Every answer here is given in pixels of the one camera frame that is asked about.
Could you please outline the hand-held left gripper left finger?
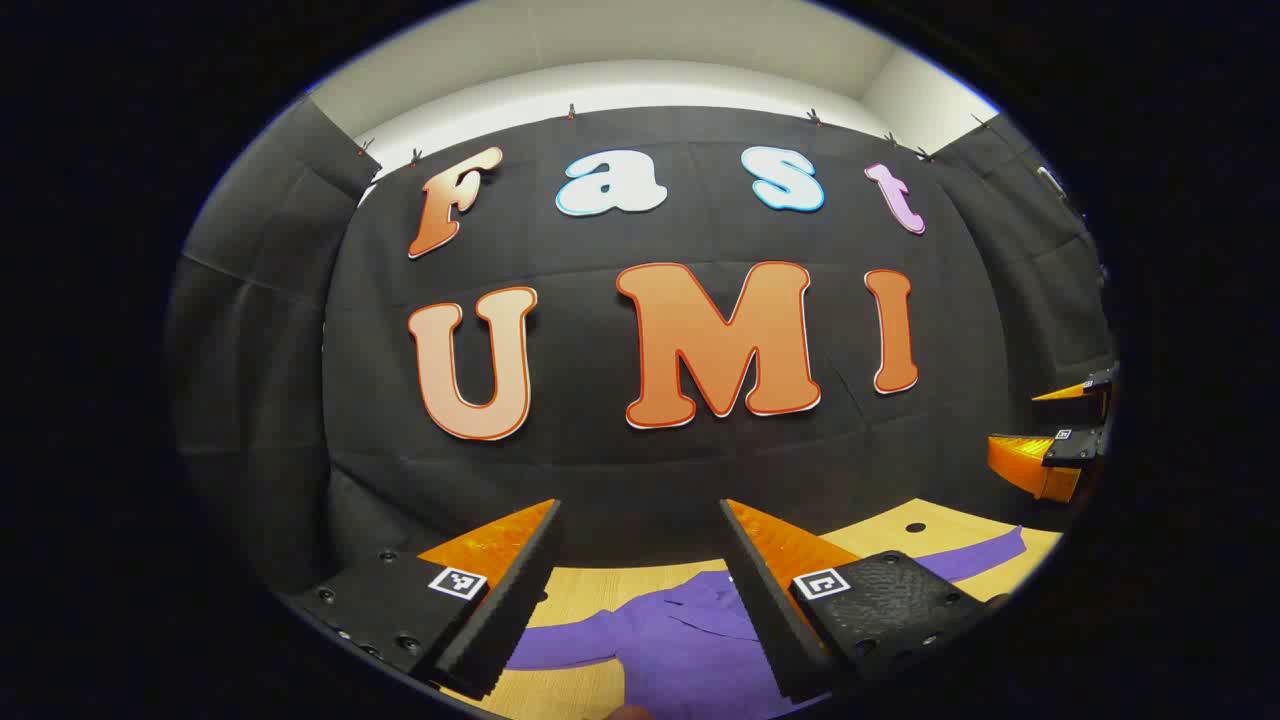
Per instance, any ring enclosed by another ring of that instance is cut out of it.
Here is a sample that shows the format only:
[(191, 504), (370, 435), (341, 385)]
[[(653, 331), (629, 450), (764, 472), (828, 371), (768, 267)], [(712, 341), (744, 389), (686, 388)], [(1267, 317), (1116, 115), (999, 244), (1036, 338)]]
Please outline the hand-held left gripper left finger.
[(434, 548), (379, 550), (287, 600), (353, 651), (484, 700), (541, 602), (561, 510), (549, 498)]

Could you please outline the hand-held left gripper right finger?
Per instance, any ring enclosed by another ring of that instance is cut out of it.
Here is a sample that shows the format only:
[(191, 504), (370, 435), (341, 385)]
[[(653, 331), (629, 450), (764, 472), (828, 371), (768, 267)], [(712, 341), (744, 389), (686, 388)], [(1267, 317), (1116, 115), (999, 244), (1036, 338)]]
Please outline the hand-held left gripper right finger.
[(1002, 605), (900, 551), (856, 556), (731, 498), (724, 562), (781, 693), (852, 694), (945, 652)]

